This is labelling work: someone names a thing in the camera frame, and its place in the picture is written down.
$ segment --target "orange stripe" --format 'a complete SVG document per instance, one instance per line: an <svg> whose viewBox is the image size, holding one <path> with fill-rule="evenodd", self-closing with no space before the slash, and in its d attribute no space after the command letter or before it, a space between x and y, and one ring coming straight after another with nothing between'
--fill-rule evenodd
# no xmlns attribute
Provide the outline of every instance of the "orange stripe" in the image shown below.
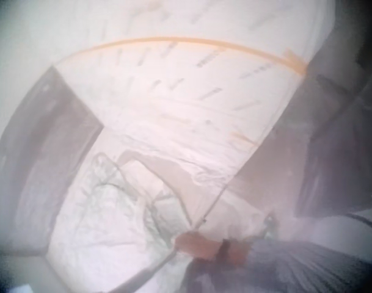
<svg viewBox="0 0 372 293"><path fill-rule="evenodd" d="M281 64L283 66L286 66L299 75L303 76L305 75L306 71L306 65L305 63L300 63L298 60L293 60L292 58L289 59L284 59L275 55L272 55L270 53L249 48L243 45L238 45L234 43L229 43L229 42L223 42L223 41L217 41L217 40L209 40L205 38L189 38L189 37L149 37L149 38L132 38L132 39L127 39L127 40L121 40L121 41L116 41L112 43L107 43L99 46L95 46L93 48L85 49L76 53L73 53L72 55L69 55L68 57L62 59L59 63L80 55L84 54L87 52L93 52L93 51L98 51L101 49L107 49L111 47L116 47L116 46L122 46L122 45L128 45L128 44L136 44L136 43L149 43L149 42L183 42L183 43L194 43L194 44L200 44L200 45L210 45L210 46L218 46L218 47L223 47L226 49L232 49L235 51L240 51L244 52L246 54L258 56L264 59L268 59L271 62Z"/></svg>

